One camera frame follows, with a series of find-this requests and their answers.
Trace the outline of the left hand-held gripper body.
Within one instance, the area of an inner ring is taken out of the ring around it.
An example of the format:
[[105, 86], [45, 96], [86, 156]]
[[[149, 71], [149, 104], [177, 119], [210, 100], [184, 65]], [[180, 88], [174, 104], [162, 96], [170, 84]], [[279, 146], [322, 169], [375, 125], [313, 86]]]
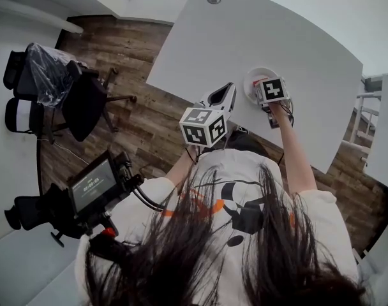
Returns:
[[210, 105], [203, 101], [195, 103], [184, 112], [179, 125], [188, 145], [211, 148], [227, 133], [227, 122], [234, 103]]

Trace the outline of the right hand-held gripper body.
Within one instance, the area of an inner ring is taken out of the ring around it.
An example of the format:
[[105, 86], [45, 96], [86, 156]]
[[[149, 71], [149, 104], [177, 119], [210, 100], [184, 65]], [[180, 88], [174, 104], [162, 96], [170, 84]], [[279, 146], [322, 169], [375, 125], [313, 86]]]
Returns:
[[290, 99], [282, 77], [263, 78], [255, 87], [256, 104], [262, 106]]

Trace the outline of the white round plate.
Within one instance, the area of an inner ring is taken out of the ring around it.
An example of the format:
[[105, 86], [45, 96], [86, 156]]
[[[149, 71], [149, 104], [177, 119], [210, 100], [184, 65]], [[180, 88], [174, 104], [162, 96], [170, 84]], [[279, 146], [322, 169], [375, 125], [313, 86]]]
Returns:
[[245, 96], [251, 103], [253, 103], [254, 105], [258, 105], [256, 104], [255, 87], [252, 84], [253, 81], [272, 77], [281, 76], [278, 76], [274, 71], [263, 67], [253, 68], [248, 71], [247, 74], [245, 74], [243, 80], [243, 91], [245, 93]]

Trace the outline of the person's right forearm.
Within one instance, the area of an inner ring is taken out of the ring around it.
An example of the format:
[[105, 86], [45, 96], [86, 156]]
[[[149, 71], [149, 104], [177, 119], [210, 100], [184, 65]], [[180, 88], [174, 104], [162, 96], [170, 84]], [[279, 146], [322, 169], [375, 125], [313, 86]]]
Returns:
[[317, 190], [311, 165], [297, 139], [285, 107], [279, 103], [270, 103], [269, 108], [280, 128], [289, 193]]

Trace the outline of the person's left forearm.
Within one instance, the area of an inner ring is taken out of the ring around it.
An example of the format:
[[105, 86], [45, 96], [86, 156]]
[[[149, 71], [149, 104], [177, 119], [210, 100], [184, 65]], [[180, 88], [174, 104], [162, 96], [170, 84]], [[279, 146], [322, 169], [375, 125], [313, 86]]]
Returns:
[[186, 147], [180, 158], [165, 175], [176, 188], [180, 189], [184, 185], [186, 177], [197, 162], [199, 152], [200, 148], [194, 145]]

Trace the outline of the person's dark trousers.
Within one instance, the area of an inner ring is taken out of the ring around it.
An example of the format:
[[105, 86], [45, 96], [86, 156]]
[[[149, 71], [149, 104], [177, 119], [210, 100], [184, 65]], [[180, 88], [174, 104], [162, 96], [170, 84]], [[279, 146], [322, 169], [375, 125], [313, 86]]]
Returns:
[[264, 146], [249, 133], [234, 130], [230, 135], [227, 146], [228, 149], [248, 151], [263, 157], [271, 158]]

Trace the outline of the person's white printed shirt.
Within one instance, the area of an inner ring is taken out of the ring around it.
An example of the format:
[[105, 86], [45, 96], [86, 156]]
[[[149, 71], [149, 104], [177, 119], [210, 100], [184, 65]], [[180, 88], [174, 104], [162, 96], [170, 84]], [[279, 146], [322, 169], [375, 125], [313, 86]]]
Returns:
[[364, 306], [334, 195], [290, 194], [278, 165], [235, 149], [200, 156], [178, 189], [166, 177], [130, 196], [118, 236], [81, 238], [83, 306]]

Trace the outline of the white table with grommet hole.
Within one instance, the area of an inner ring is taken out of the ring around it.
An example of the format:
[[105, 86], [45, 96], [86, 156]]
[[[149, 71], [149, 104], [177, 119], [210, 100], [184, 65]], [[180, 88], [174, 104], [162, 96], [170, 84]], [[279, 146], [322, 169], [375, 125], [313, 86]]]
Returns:
[[352, 115], [362, 63], [289, 9], [270, 0], [188, 0], [147, 83], [194, 103], [232, 82], [231, 121], [281, 145], [280, 132], [244, 93], [244, 78], [256, 68], [284, 79], [297, 137], [312, 167], [326, 173]]

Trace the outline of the black plastic-wrapped office chair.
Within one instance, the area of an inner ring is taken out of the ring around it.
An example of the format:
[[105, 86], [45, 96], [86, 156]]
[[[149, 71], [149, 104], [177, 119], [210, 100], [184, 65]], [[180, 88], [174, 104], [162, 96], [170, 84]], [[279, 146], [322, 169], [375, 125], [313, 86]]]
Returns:
[[58, 131], [67, 129], [78, 142], [83, 142], [101, 118], [116, 133], [107, 112], [109, 102], [137, 98], [109, 96], [108, 83], [117, 75], [110, 68], [104, 81], [98, 71], [87, 67], [62, 50], [31, 43], [23, 52], [11, 51], [3, 76], [4, 86], [13, 98], [34, 101], [45, 109], [44, 125]]

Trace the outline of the white table with crossed legs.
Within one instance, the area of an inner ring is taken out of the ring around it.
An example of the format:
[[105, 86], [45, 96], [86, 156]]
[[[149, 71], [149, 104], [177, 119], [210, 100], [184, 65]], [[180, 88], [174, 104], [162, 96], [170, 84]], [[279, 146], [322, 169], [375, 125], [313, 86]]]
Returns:
[[388, 74], [362, 83], [352, 133], [341, 144], [365, 154], [363, 172], [388, 188]]

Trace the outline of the black monitor screen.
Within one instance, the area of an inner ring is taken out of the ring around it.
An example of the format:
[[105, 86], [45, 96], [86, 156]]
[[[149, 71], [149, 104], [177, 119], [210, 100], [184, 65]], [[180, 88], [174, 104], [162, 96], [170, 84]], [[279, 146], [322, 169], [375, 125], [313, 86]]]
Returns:
[[103, 210], [120, 188], [112, 154], [106, 150], [68, 183], [75, 216], [87, 217]]

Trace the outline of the black and white folding chair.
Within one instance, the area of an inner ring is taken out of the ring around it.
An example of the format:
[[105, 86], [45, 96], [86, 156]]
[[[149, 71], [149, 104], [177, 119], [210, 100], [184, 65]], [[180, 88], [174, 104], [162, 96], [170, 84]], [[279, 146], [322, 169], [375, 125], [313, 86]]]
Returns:
[[48, 141], [51, 145], [55, 143], [52, 128], [44, 125], [45, 109], [43, 105], [34, 101], [27, 101], [18, 98], [11, 98], [7, 104], [4, 114], [4, 123], [12, 133], [35, 135], [38, 140]]

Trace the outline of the black monitor mount rig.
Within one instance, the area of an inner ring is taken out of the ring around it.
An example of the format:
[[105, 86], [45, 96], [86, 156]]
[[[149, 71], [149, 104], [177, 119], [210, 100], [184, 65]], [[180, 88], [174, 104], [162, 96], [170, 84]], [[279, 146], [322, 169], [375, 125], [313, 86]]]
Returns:
[[114, 164], [119, 175], [120, 191], [117, 196], [110, 201], [103, 210], [98, 213], [91, 214], [87, 217], [77, 217], [75, 220], [85, 229], [85, 235], [90, 236], [96, 227], [102, 226], [114, 232], [118, 236], [119, 232], [111, 220], [111, 213], [113, 208], [126, 199], [131, 193], [137, 190], [137, 187], [143, 183], [140, 175], [134, 175], [131, 171], [131, 161], [127, 153], [122, 152], [117, 157], [113, 157]]

